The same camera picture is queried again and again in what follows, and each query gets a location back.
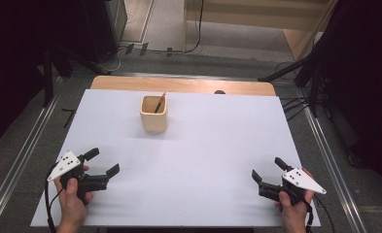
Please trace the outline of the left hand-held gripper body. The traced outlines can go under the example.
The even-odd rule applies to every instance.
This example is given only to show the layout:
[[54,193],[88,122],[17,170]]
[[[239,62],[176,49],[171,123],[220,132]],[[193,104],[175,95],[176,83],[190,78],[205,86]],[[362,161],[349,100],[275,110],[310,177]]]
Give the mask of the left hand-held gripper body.
[[87,174],[84,170],[85,162],[83,154],[75,155],[68,150],[53,165],[52,170],[47,175],[47,181],[51,182],[59,178],[62,187],[65,188],[70,179],[77,179],[79,184],[77,196],[86,205],[86,194],[92,191],[106,190],[110,179],[106,174],[96,176]]

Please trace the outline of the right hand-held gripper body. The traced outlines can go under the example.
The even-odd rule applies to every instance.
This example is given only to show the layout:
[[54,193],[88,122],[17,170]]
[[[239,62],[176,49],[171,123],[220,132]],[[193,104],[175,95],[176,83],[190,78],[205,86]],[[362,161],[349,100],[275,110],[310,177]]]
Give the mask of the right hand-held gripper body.
[[258,177],[259,196],[279,202],[279,193],[285,191],[288,193],[291,204],[294,206],[305,200],[305,191],[311,190],[320,194],[326,194],[327,191],[313,180],[302,169],[293,168],[282,175],[282,183],[279,185],[265,183],[261,177]]

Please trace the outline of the square wooden cup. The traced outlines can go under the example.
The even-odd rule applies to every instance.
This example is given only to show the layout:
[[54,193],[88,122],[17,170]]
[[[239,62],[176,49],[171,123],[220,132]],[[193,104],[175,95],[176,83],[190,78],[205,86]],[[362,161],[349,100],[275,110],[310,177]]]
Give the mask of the square wooden cup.
[[155,108],[160,96],[147,95],[142,98],[140,116],[143,128],[150,133],[162,133],[167,129],[167,102],[164,99],[158,113]]

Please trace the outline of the dark pencil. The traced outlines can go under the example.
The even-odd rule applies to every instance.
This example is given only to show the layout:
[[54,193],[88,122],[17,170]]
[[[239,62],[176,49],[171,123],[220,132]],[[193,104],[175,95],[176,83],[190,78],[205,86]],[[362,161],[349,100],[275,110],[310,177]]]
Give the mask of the dark pencil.
[[162,105],[162,103],[165,99],[165,95],[166,95],[166,92],[163,92],[162,95],[160,96],[159,101],[158,101],[156,108],[155,108],[155,111],[154,111],[155,114],[158,113],[158,110],[160,109],[160,106]]

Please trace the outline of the person's right hand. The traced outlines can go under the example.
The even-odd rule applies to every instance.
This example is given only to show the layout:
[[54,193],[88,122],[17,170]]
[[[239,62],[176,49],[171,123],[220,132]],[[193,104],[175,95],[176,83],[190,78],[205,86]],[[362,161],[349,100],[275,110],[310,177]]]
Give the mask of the person's right hand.
[[300,202],[291,204],[290,196],[285,191],[279,192],[279,202],[275,202],[276,208],[282,207],[282,227],[285,233],[306,233],[305,219],[307,216],[307,205]]

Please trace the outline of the person's left hand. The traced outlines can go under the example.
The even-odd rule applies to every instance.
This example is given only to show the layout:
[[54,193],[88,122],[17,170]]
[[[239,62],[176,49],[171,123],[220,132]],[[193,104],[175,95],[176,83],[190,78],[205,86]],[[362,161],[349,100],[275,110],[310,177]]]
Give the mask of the person's left hand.
[[79,184],[78,180],[72,178],[68,181],[65,188],[62,187],[60,179],[54,181],[61,210],[60,224],[84,224],[87,217],[87,207],[83,201],[77,196]]

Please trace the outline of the white board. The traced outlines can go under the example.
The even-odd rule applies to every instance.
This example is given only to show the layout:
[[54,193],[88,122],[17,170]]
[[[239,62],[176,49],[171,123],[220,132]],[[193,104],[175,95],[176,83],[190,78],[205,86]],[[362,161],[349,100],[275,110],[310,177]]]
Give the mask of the white board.
[[100,153],[91,174],[114,165],[120,172],[88,204],[87,226],[261,227],[278,226],[271,200],[258,194],[258,172],[278,184],[276,157],[300,164],[277,97],[167,94],[167,128],[142,126],[143,91],[88,90],[63,150]]

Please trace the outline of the black metal stand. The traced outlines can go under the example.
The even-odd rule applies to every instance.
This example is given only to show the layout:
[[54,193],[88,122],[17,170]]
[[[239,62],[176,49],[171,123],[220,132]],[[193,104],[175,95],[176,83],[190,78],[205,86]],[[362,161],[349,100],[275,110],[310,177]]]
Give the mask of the black metal stand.
[[258,78],[258,81],[271,83],[296,69],[300,69],[295,78],[295,85],[297,87],[305,87],[307,83],[311,83],[310,96],[307,98],[307,104],[313,117],[316,117],[318,88],[321,83],[321,64],[319,56],[326,41],[327,35],[323,33],[305,57],[267,77]]
[[70,77],[73,73],[73,69],[69,59],[76,60],[97,75],[111,74],[110,71],[106,71],[104,68],[99,68],[81,55],[63,46],[46,46],[43,50],[44,107],[47,107],[53,99],[52,68],[55,68],[60,76]]

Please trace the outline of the wooden table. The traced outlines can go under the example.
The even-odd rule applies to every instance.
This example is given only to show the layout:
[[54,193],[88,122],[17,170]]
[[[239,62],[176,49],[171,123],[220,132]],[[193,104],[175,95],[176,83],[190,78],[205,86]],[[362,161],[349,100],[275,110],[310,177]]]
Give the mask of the wooden table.
[[97,76],[91,89],[133,90],[154,92],[215,93],[275,96],[271,83],[218,81],[204,79]]

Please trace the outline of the dark curtain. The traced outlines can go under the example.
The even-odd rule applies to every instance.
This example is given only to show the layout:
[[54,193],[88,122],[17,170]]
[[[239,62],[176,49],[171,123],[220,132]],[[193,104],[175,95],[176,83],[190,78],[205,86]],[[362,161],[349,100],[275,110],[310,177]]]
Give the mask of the dark curtain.
[[382,176],[382,0],[339,0],[325,36],[328,94],[356,134],[348,149]]
[[0,0],[0,139],[44,90],[43,50],[58,46],[56,21],[75,0]]

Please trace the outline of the black cabinet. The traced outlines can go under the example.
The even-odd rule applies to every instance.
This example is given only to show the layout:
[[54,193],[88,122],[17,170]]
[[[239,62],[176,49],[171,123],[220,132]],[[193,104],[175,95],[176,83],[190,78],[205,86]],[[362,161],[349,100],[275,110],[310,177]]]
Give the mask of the black cabinet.
[[102,62],[119,50],[127,23],[124,0],[82,0],[88,29],[89,59]]

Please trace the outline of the wooden steps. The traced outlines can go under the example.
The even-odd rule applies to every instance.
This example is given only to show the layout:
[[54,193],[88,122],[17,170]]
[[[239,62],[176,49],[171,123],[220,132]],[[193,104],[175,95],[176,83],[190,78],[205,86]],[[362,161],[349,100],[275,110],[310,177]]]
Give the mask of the wooden steps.
[[338,0],[184,0],[184,20],[282,29],[294,60],[324,32]]

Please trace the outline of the metal floor rail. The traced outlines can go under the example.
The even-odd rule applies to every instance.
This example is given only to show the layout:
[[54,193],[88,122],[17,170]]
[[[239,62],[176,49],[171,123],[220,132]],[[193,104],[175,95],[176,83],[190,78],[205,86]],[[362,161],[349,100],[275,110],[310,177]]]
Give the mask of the metal floor rail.
[[358,207],[354,201],[352,193],[350,192],[340,170],[334,159],[330,145],[324,134],[320,121],[313,116],[310,110],[305,111],[312,132],[316,138],[318,147],[321,151],[322,157],[325,161],[326,167],[330,174],[335,192],[338,196],[344,214],[350,224],[353,233],[367,233],[365,224],[362,220]]
[[37,94],[0,140],[0,233],[48,233],[47,227],[30,225],[39,204],[49,158],[37,160],[41,138],[56,107],[66,80],[53,83],[54,95],[44,108]]

